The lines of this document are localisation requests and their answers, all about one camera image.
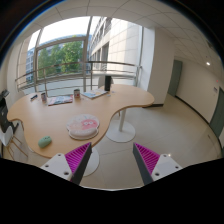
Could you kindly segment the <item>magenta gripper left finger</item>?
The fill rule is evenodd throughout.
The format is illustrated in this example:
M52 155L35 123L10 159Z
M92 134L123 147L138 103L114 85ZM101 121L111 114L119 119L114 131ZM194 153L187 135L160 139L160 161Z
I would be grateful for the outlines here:
M67 154L57 153L41 168L76 185L79 185L84 175L87 163L92 153L90 143L84 144Z

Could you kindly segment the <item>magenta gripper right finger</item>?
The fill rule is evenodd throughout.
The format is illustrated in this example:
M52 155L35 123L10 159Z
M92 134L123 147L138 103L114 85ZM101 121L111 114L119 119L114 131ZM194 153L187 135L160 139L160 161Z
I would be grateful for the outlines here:
M145 185L182 169L168 154L158 154L138 143L133 144L133 154Z

